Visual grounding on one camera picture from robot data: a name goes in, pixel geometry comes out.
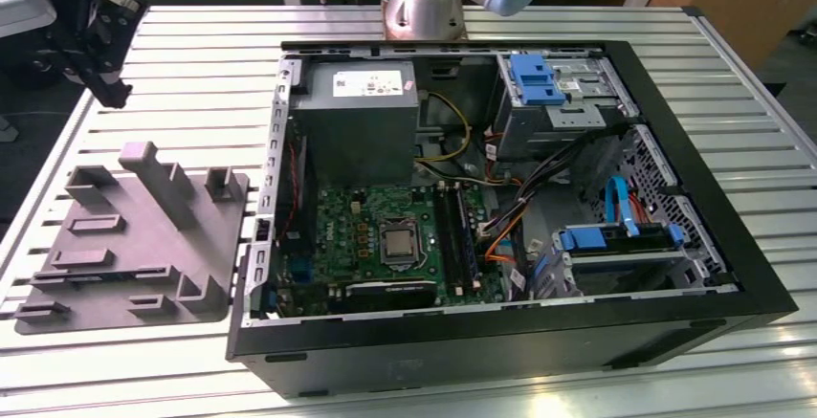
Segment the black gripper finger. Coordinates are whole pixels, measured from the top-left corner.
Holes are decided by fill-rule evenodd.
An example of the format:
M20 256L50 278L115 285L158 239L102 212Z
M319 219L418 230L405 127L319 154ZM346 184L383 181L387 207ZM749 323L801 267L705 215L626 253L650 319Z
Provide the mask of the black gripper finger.
M87 52L36 52L35 59L90 89L100 102L111 102L112 90L104 76L111 73L112 63L104 57Z
M92 91L106 107L123 108L132 87L120 78L139 24L139 0L92 0L90 57Z

